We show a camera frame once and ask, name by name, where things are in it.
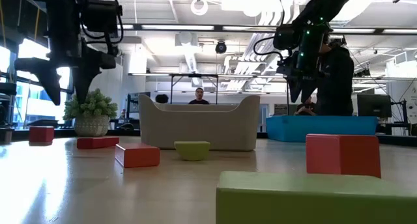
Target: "red block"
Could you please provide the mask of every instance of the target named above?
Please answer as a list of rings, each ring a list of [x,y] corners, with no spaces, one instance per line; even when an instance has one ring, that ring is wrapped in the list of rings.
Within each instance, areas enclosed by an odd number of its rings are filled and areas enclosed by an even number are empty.
[[[52,126],[31,126],[29,128],[30,143],[50,143],[53,141]]]
[[[115,159],[125,168],[159,165],[159,148],[142,143],[116,145]]]
[[[364,135],[307,135],[307,173],[381,178],[379,140]]]
[[[119,137],[85,137],[77,139],[78,149],[112,147],[119,143]]]

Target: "person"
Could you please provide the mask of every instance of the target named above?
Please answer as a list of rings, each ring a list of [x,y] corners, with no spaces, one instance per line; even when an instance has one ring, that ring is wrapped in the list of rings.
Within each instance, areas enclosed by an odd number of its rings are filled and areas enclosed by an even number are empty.
[[[195,100],[192,100],[188,104],[210,104],[208,101],[203,99],[204,96],[204,90],[203,88],[197,88],[195,90]]]
[[[168,96],[166,94],[159,94],[155,97],[155,102],[159,104],[166,104],[168,103]]]
[[[327,33],[320,50],[324,77],[317,82],[315,113],[324,116],[351,116],[354,63],[348,49],[331,47],[328,45],[329,40]]]
[[[311,101],[311,96],[303,103],[297,106],[295,115],[299,116],[315,116],[315,104]]]

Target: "potted plant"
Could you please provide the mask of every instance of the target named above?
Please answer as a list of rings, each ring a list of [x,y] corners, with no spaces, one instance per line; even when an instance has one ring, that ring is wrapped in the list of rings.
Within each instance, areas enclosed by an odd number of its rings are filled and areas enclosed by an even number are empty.
[[[98,137],[107,134],[109,120],[117,116],[116,112],[117,104],[96,89],[88,92],[84,104],[79,104],[76,95],[65,102],[63,118],[75,119],[74,129],[79,136]]]

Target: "security camera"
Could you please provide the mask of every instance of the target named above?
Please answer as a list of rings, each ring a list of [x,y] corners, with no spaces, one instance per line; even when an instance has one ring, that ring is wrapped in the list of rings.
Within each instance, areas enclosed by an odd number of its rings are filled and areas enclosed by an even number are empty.
[[[218,41],[216,46],[216,53],[217,54],[223,54],[227,50],[226,44],[224,41]]]

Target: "foam block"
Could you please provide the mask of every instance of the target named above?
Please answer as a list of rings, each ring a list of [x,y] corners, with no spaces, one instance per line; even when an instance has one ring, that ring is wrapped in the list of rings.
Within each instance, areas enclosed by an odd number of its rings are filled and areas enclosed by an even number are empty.
[[[160,151],[142,143],[119,143],[115,149],[115,159],[125,168],[159,165]]]
[[[307,135],[307,173],[381,177],[379,140],[364,135]]]
[[[78,149],[112,147],[119,143],[119,137],[83,137],[77,139]]]
[[[204,160],[210,150],[210,143],[204,141],[178,141],[174,142],[174,145],[181,158],[187,161]]]
[[[50,143],[53,141],[52,126],[31,126],[29,128],[30,143]]]
[[[415,223],[417,197],[379,178],[222,172],[216,224]]]

